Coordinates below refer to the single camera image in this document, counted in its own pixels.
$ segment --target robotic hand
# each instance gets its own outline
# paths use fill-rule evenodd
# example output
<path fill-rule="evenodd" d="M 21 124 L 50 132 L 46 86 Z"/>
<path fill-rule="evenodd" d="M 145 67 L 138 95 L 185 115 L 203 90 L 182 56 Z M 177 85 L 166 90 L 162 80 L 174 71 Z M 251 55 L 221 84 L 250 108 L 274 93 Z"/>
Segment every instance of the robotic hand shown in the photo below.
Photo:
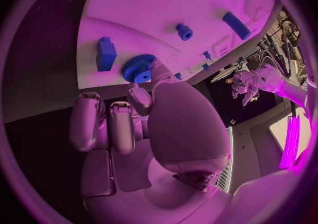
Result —
<path fill-rule="evenodd" d="M 264 64 L 256 71 L 239 71 L 234 74 L 232 96 L 245 93 L 242 105 L 245 106 L 258 89 L 287 97 L 299 106 L 306 108 L 307 91 L 296 85 L 290 84 L 288 79 L 281 77 L 279 72 L 270 64 Z"/>

